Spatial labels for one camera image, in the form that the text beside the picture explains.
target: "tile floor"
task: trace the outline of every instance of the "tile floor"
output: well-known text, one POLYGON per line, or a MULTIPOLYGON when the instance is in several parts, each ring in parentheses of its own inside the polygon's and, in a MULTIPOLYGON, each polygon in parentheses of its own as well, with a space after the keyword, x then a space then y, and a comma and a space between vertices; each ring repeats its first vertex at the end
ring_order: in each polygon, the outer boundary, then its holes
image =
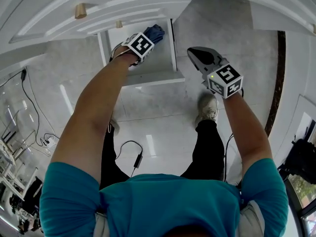
MULTIPOLYGON (((197 115, 196 101, 205 88, 201 85, 200 73, 187 57, 186 49, 190 46, 215 48, 238 67, 244 74, 245 100, 263 126, 268 118, 277 72, 277 33, 252 29, 248 2, 193 0, 175 22, 174 32, 177 67, 186 81, 122 89, 115 106, 114 119, 120 125, 120 132, 115 137, 116 152, 127 140, 135 140, 144 147, 144 159, 134 174, 179 175, 191 163, 197 139, 193 127, 197 115)), ((101 68, 96 37, 51 42, 45 59, 28 67, 37 102, 58 136, 81 91, 101 68), (69 103, 65 102, 62 91, 66 92, 69 103)), ((25 89, 32 95, 28 80, 25 89)), ((15 111, 23 108, 25 100, 29 110, 21 111, 21 115, 28 118, 31 114, 33 119, 37 118, 21 90, 19 77, 1 90, 0 94, 4 92, 4 97, 0 98, 2 113, 6 112, 7 105, 15 111)), ((219 108, 218 130, 225 145, 231 129, 221 102, 219 108)), ((39 134, 52 132, 41 113, 40 123, 39 134)), ((32 122, 30 118, 27 124, 29 132, 37 127, 37 121, 32 122)), ((125 145, 117 160, 118 166, 131 174, 138 153, 136 145, 125 145)), ((29 169, 37 166, 38 176, 44 177, 50 158, 31 148, 21 159, 29 169)), ((234 141, 229 146, 228 170, 228 180, 231 183, 238 181, 241 163, 234 141)))

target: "person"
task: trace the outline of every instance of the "person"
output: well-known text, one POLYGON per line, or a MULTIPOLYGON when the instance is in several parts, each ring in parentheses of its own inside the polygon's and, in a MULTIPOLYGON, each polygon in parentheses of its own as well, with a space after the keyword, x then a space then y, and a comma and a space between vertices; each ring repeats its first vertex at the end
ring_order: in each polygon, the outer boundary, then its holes
MULTIPOLYGON (((125 50, 121 46, 115 54, 125 50)), ((268 138, 239 93, 223 101, 242 159, 241 192, 223 182, 217 101, 209 94, 198 103, 197 144, 182 176, 129 178, 116 166, 115 127, 109 123, 136 60, 130 53, 114 58, 81 93, 46 172, 40 198, 45 236, 281 236, 288 214, 285 186, 268 138)))
POLYGON ((36 176, 35 181, 26 191, 24 201, 22 202, 22 209, 33 216, 38 213, 42 186, 43 182, 36 176))
POLYGON ((22 219, 19 219, 19 225, 18 225, 18 230, 19 230, 19 233, 21 235, 24 235, 28 230, 29 230, 29 227, 30 225, 32 224, 32 227, 33 227, 33 222, 29 221, 28 219, 23 221, 22 219))
POLYGON ((15 214, 16 211, 20 210, 22 206, 22 200, 16 194, 12 194, 9 198, 9 204, 12 207, 12 212, 15 214))

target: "black pants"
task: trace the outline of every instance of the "black pants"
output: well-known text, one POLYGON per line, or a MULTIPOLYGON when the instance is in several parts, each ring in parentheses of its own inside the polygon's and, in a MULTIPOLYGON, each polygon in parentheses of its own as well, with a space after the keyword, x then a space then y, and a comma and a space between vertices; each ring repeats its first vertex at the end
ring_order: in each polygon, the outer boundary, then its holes
MULTIPOLYGON (((217 132, 216 123, 203 120, 196 131, 197 143, 193 151, 193 161, 181 176, 188 179, 223 180, 224 145, 217 132)), ((129 179, 115 163, 113 135, 114 129, 111 129, 104 138, 100 189, 129 179)))

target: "window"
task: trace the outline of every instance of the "window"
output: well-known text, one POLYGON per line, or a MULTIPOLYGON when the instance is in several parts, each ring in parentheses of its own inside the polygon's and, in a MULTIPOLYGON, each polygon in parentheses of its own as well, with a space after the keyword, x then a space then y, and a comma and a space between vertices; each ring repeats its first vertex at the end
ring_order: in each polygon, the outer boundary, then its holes
POLYGON ((309 237, 316 237, 316 212, 304 218, 309 237))
POLYGON ((288 179, 295 190, 302 208, 305 208, 316 198, 316 185, 306 182, 302 177, 297 175, 289 175, 288 179))

